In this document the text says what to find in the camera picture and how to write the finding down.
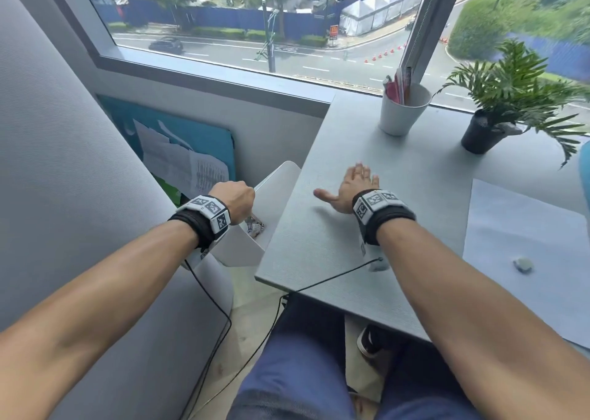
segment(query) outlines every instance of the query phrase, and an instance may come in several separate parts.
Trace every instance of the red sign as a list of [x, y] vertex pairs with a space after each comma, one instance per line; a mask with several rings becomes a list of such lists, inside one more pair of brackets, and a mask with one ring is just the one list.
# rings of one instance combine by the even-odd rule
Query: red sign
[[336, 39], [338, 37], [338, 26], [330, 26], [330, 39]]

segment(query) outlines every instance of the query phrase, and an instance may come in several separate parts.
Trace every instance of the forearm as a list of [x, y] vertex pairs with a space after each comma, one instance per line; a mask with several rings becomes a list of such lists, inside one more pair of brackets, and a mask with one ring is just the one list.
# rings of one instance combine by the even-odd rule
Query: forearm
[[144, 314], [197, 243], [184, 222], [161, 224], [79, 275], [4, 331], [4, 413], [14, 409], [15, 419], [48, 416]]
[[576, 395], [590, 383], [588, 361], [520, 301], [416, 222], [390, 220], [377, 238], [424, 329], [483, 413], [514, 413], [519, 406], [508, 400], [516, 394], [545, 414], [547, 400], [579, 403]]

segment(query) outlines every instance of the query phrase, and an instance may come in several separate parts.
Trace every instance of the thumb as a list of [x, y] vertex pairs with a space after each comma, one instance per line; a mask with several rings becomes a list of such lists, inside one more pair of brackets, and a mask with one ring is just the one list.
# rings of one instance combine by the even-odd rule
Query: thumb
[[313, 191], [313, 195], [325, 203], [332, 203], [338, 200], [338, 197], [323, 188], [316, 188]]

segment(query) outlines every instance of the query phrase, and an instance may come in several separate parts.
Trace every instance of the fist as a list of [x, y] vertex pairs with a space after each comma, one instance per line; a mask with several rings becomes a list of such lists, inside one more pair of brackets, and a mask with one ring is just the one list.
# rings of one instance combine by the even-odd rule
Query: fist
[[379, 176], [374, 174], [371, 177], [371, 169], [358, 163], [346, 170], [337, 196], [322, 188], [316, 188], [313, 194], [316, 198], [330, 203], [338, 212], [352, 213], [352, 199], [358, 193], [370, 188], [379, 188]]
[[219, 182], [213, 186], [209, 195], [215, 196], [227, 206], [232, 224], [240, 224], [252, 214], [256, 194], [244, 181]]

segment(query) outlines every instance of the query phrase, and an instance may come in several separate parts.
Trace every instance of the parked vehicle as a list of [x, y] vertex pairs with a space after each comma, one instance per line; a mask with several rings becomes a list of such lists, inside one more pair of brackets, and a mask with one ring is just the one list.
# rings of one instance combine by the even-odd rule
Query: parked vehicle
[[163, 51], [164, 53], [182, 54], [184, 48], [178, 38], [173, 36], [164, 36], [162, 39], [152, 42], [148, 49]]

